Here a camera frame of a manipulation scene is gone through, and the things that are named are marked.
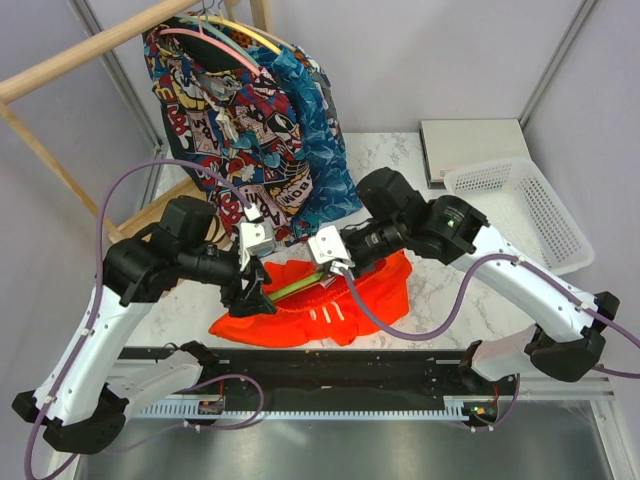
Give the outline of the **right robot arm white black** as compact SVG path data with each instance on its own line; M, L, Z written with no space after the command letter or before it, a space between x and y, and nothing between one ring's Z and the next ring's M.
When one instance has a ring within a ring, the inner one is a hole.
M427 200L388 167L365 176L358 196L370 214L365 226L339 236L352 264L348 283L390 255L409 250L477 279L526 313L532 325L498 340L470 344L458 368L467 392L483 392L509 375L537 370L573 383L596 367L603 331L620 301L609 293L581 291L522 254L487 217L453 195Z

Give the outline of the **orange mesh shorts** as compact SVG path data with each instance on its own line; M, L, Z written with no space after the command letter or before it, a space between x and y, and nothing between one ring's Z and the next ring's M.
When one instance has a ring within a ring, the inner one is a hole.
M412 267L403 252L378 262L355 281L365 305L386 325L409 312L407 282ZM380 328L359 309L342 277L314 285L276 302L277 312L244 318L224 314L209 327L216 337L266 348L291 348L331 339L340 346Z

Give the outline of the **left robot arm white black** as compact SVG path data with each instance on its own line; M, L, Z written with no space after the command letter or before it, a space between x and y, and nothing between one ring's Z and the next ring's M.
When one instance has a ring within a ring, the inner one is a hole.
M99 453L144 408L175 392L216 388L220 371L196 341L123 380L108 378L132 332L180 280L220 287L232 316L275 313L263 290L271 279L259 259L275 246L272 226L250 206L236 227L238 245L224 251L206 239L214 217L211 204L180 196L159 221L109 248L88 311L58 364L38 389L12 403L23 420L43 426L54 450Z

